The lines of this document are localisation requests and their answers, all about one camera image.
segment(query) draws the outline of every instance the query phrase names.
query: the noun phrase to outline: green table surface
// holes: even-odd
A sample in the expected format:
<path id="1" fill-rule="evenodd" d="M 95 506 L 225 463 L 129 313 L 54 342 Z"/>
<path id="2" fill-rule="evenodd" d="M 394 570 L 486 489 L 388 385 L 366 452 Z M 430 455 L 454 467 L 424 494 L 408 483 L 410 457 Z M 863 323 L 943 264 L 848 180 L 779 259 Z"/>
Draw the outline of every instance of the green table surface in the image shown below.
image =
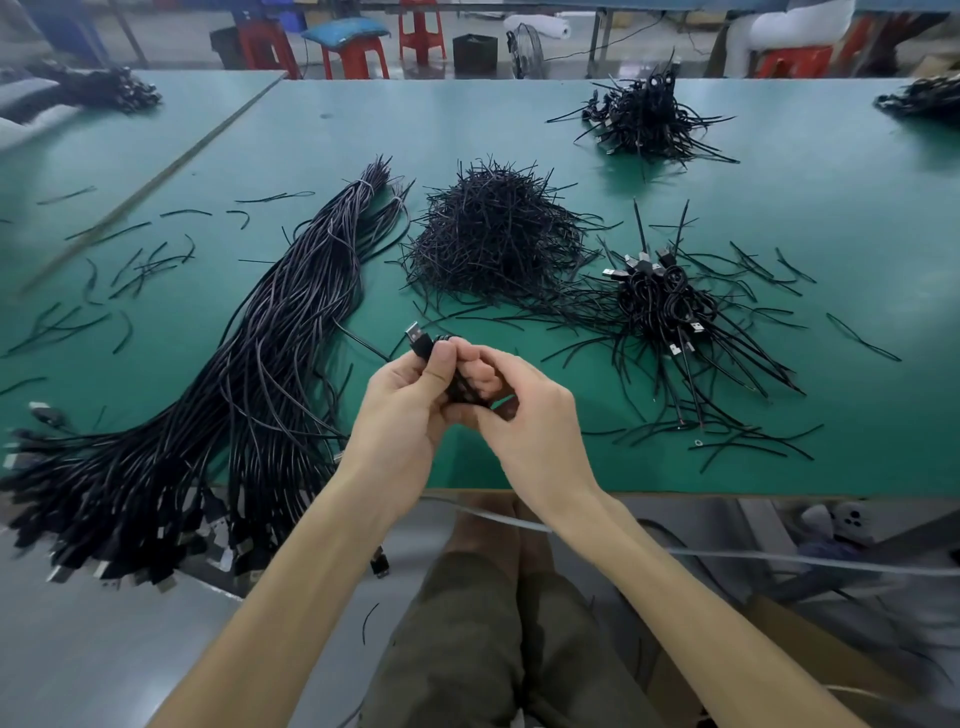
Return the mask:
<path id="1" fill-rule="evenodd" d="M 0 285 L 22 282 L 283 74 L 280 71 L 137 71 L 163 102 L 123 114 L 85 110 L 0 153 Z M 48 206 L 36 203 L 95 186 Z M 121 230 L 137 221 L 120 223 Z"/>
<path id="2" fill-rule="evenodd" d="M 263 266 L 237 258 L 282 255 L 281 225 L 290 231 L 312 216 L 344 179 L 355 179 L 378 154 L 393 157 L 395 174 L 416 179 L 409 198 L 414 216 L 424 210 L 427 187 L 453 182 L 458 160 L 492 156 L 519 165 L 536 161 L 544 172 L 554 168 L 557 185 L 577 182 L 563 193 L 568 207 L 627 221 L 607 234 L 620 252 L 637 251 L 634 196 L 644 220 L 659 224 L 675 224 L 689 199 L 690 216 L 699 220 L 685 235 L 688 250 L 728 255 L 733 240 L 762 264 L 781 270 L 774 254 L 780 247 L 787 260 L 818 280 L 798 284 L 801 298 L 752 283 L 760 305 L 793 309 L 792 320 L 809 326 L 794 330 L 761 322 L 754 329 L 770 354 L 797 371 L 807 396 L 774 382 L 770 403 L 732 383 L 718 383 L 716 390 L 721 406 L 772 434 L 824 423 L 802 441 L 814 462 L 728 450 L 699 474 L 707 454 L 688 448 L 698 438 L 719 438 L 697 431 L 670 433 L 630 448 L 615 445 L 613 437 L 588 437 L 590 460 L 605 489 L 956 495 L 960 246 L 954 237 L 960 230 L 960 136 L 898 122 L 871 106 L 875 95 L 897 85 L 682 80 L 677 94 L 683 102 L 703 115 L 736 116 L 710 129 L 706 140 L 743 163 L 697 160 L 685 174 L 675 175 L 667 173 L 681 171 L 676 166 L 658 176 L 647 169 L 645 182 L 636 159 L 606 156 L 589 138 L 574 145 L 579 122 L 543 123 L 577 108 L 593 90 L 588 82 L 281 82 L 132 215 L 132 222 L 155 221 L 151 227 L 90 251 L 101 277 L 109 280 L 137 248 L 149 251 L 168 240 L 171 249 L 185 249 L 185 233 L 197 241 L 195 261 L 149 282 L 136 301 L 104 306 L 130 315 L 135 330 L 127 348 L 110 353 L 124 334 L 115 315 L 56 347 L 0 359 L 0 388 L 25 376 L 50 377 L 0 398 L 0 425 L 28 422 L 24 402 L 37 399 L 70 413 L 79 428 L 89 428 L 103 405 L 102 427 L 143 421 L 182 392 L 209 358 L 233 308 L 263 273 Z M 172 95 L 168 99 L 173 106 Z M 87 164 L 105 162 L 103 154 L 76 154 Z M 111 164 L 118 185 L 142 176 L 135 155 Z M 72 166 L 82 165 L 77 160 Z M 96 171 L 56 189 L 44 187 L 43 194 L 109 184 Z M 300 190 L 314 190 L 316 196 L 246 206 L 252 220 L 244 231 L 239 230 L 242 216 L 223 214 L 238 207 L 236 199 Z M 43 210 L 31 206 L 37 196 L 39 191 L 24 198 L 21 209 L 7 205 L 6 214 L 62 216 L 46 223 L 47 230 L 57 231 L 55 240 L 61 231 L 88 224 L 83 206 Z M 185 206 L 216 214 L 158 218 Z M 661 233 L 649 234 L 662 239 Z M 402 271 L 385 262 L 394 258 L 396 252 L 387 252 L 365 267 L 366 299 L 348 321 L 353 332 L 384 351 L 422 318 L 414 308 L 417 297 L 399 290 Z M 597 261 L 595 267 L 603 264 Z M 0 345 L 22 338 L 51 303 L 78 301 L 88 270 L 82 259 L 74 260 L 28 300 L 16 307 L 6 304 Z M 445 312 L 454 310 L 456 304 L 444 305 Z M 902 363 L 846 338 L 827 321 L 828 311 L 866 340 L 897 353 Z M 451 327 L 473 341 L 517 350 L 535 363 L 576 341 L 570 331 L 547 331 L 541 324 L 525 324 L 525 331 L 483 321 Z M 565 369 L 562 359 L 542 368 L 574 392 L 584 430 L 638 424 L 608 350 L 586 348 Z M 349 421 L 366 377 L 379 362 L 345 341 L 334 371 L 345 372 L 348 362 L 355 368 L 344 410 Z M 660 402 L 652 401 L 643 375 L 634 374 L 630 391 L 647 416 L 657 414 Z M 457 428 L 444 441 L 431 486 L 502 488 L 506 481 L 477 436 Z"/>

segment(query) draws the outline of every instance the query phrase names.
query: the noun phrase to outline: wire tangle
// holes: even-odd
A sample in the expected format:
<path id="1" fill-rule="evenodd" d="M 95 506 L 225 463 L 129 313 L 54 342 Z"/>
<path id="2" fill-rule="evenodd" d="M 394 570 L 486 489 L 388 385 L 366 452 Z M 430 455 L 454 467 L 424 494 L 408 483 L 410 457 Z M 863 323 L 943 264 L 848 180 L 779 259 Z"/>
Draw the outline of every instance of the wire tangle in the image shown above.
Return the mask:
<path id="1" fill-rule="evenodd" d="M 599 91 L 594 90 L 580 109 L 548 119 L 547 123 L 579 113 L 589 127 L 574 141 L 591 131 L 597 132 L 597 143 L 605 143 L 609 155 L 626 152 L 647 161 L 666 159 L 686 164 L 701 158 L 739 164 L 738 159 L 721 154 L 716 147 L 693 136 L 698 130 L 705 131 L 732 117 L 701 116 L 677 101 L 674 90 L 678 67 L 671 62 L 665 71 L 655 70 L 647 78 L 625 86 L 613 79 L 613 85 L 594 83 L 607 90 L 602 100 Z"/>

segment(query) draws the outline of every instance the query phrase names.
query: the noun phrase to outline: red plastic stool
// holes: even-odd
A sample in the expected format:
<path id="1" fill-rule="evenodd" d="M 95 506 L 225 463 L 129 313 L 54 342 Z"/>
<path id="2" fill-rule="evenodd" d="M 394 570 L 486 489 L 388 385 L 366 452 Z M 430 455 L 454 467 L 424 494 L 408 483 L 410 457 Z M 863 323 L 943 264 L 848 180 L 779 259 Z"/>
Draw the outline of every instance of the red plastic stool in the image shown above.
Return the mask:
<path id="1" fill-rule="evenodd" d="M 853 57 L 862 51 L 867 40 L 870 39 L 870 31 L 874 28 L 874 17 L 870 14 L 862 15 L 857 18 L 847 33 L 843 47 L 837 54 L 837 63 L 843 66 L 849 64 Z"/>
<path id="2" fill-rule="evenodd" d="M 249 20 L 238 25 L 237 32 L 250 70 L 284 70 L 291 79 L 300 77 L 290 41 L 277 21 Z"/>
<path id="3" fill-rule="evenodd" d="M 400 6 L 422 6 L 432 5 L 436 7 L 433 0 L 400 0 Z M 417 65 L 427 65 L 427 57 L 430 55 L 430 49 L 440 46 L 440 52 L 444 55 L 446 61 L 446 47 L 444 46 L 444 26 L 440 22 L 440 11 L 437 15 L 437 32 L 430 33 L 426 29 L 426 18 L 422 12 L 414 12 L 414 32 L 406 33 L 403 30 L 403 15 L 399 17 L 400 26 L 400 62 L 403 63 L 403 48 L 413 48 L 417 52 Z"/>
<path id="4" fill-rule="evenodd" d="M 827 75 L 832 45 L 777 48 L 767 51 L 755 79 L 822 79 Z"/>
<path id="5" fill-rule="evenodd" d="M 324 51 L 324 71 L 328 80 L 333 80 L 333 70 L 330 68 L 330 52 L 326 46 L 322 46 Z M 367 70 L 367 51 L 375 51 L 380 57 L 380 70 L 383 71 L 383 78 L 389 79 L 387 73 L 387 60 L 383 57 L 383 44 L 380 38 L 376 36 L 358 37 L 351 40 L 346 45 L 335 49 L 334 53 L 340 54 L 340 60 L 344 64 L 345 79 L 368 79 L 370 72 Z"/>

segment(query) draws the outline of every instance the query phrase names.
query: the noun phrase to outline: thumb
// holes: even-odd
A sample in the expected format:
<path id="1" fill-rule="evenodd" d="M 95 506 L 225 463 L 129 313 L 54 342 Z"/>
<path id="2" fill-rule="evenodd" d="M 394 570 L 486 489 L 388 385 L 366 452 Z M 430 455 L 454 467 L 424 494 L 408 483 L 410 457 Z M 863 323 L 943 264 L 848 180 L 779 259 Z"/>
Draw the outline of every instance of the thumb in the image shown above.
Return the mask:
<path id="1" fill-rule="evenodd" d="M 476 404 L 448 404 L 443 409 L 449 425 L 463 425 L 483 435 L 488 444 L 509 425 L 496 412 Z"/>
<path id="2" fill-rule="evenodd" d="M 433 345 L 430 360 L 426 363 L 423 374 L 411 388 L 416 392 L 419 400 L 429 404 L 444 393 L 453 380 L 456 369 L 457 347 L 442 339 Z"/>

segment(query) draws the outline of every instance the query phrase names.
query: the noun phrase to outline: pile of black wires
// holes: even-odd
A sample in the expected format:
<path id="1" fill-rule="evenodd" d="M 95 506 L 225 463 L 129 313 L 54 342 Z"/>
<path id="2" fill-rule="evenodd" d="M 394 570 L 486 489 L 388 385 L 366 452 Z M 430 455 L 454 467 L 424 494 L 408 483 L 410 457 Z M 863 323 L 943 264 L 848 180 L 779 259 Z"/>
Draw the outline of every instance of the pile of black wires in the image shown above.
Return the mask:
<path id="1" fill-rule="evenodd" d="M 779 252 L 779 262 L 793 273 L 792 279 L 775 277 L 733 243 L 734 258 L 683 252 L 680 244 L 687 224 L 686 207 L 680 225 L 669 226 L 676 229 L 675 239 L 654 253 L 636 203 L 634 210 L 639 258 L 607 250 L 611 268 L 604 271 L 604 278 L 583 277 L 575 289 L 567 291 L 564 305 L 558 309 L 561 320 L 569 326 L 592 328 L 601 335 L 564 347 L 543 360 L 567 352 L 566 366 L 587 346 L 601 345 L 611 350 L 623 396 L 642 422 L 629 429 L 600 433 L 617 434 L 617 442 L 636 446 L 655 435 L 688 430 L 702 436 L 722 436 L 724 439 L 718 442 L 698 439 L 691 444 L 691 450 L 710 452 L 701 472 L 725 448 L 763 450 L 783 457 L 791 450 L 812 460 L 792 441 L 822 425 L 795 435 L 767 434 L 760 426 L 739 419 L 728 404 L 718 403 L 714 387 L 722 377 L 742 387 L 750 397 L 771 399 L 769 381 L 804 393 L 794 381 L 795 373 L 767 353 L 750 331 L 756 317 L 789 328 L 806 327 L 784 320 L 793 314 L 790 310 L 751 306 L 737 299 L 757 303 L 753 287 L 743 280 L 750 275 L 798 296 L 802 293 L 795 286 L 800 281 L 815 281 L 790 266 Z M 705 257 L 711 262 L 725 261 L 725 269 L 708 265 Z M 729 289 L 713 292 L 709 286 L 715 281 Z M 661 402 L 654 419 L 644 415 L 630 396 L 633 367 L 650 379 L 653 399 Z"/>
<path id="2" fill-rule="evenodd" d="M 960 74 L 917 79 L 901 93 L 877 96 L 874 106 L 895 116 L 920 116 L 960 128 Z"/>
<path id="3" fill-rule="evenodd" d="M 36 457 L 0 481 L 27 504 L 12 522 L 16 545 L 55 534 L 55 580 L 93 559 L 102 579 L 161 584 L 206 549 L 209 528 L 233 549 L 234 573 L 259 574 L 347 440 L 338 417 L 346 382 L 326 365 L 363 298 L 361 265 L 397 240 L 409 186 L 388 178 L 378 159 L 298 226 L 194 381 L 150 421 L 58 438 L 17 432 L 20 450 Z M 388 187 L 389 200 L 376 201 Z M 225 493 L 213 482 L 223 470 Z"/>
<path id="4" fill-rule="evenodd" d="M 666 159 L 686 163 L 702 158 L 739 163 L 694 137 L 698 130 L 729 121 L 731 117 L 700 116 L 677 101 L 674 95 L 676 69 L 675 64 L 670 65 L 662 73 L 655 71 L 645 79 L 626 85 L 613 79 L 613 85 L 595 83 L 607 90 L 602 101 L 598 98 L 598 91 L 593 91 L 592 98 L 582 108 L 548 119 L 547 123 L 579 113 L 589 123 L 589 129 L 577 139 L 596 131 L 597 142 L 606 143 L 607 154 L 611 155 L 626 152 L 648 161 Z"/>
<path id="5" fill-rule="evenodd" d="M 42 88 L 0 109 L 0 116 L 15 124 L 27 124 L 38 114 L 55 106 L 86 109 L 116 109 L 133 113 L 152 109 L 160 103 L 160 93 L 133 75 L 129 68 L 77 71 L 60 63 L 43 61 L 27 67 L 37 78 L 57 85 Z"/>
<path id="6" fill-rule="evenodd" d="M 608 230 L 596 215 L 559 204 L 550 176 L 490 160 L 460 166 L 457 181 L 428 196 L 423 232 L 401 263 L 411 286 L 483 303 L 549 302 L 598 257 L 588 231 Z"/>

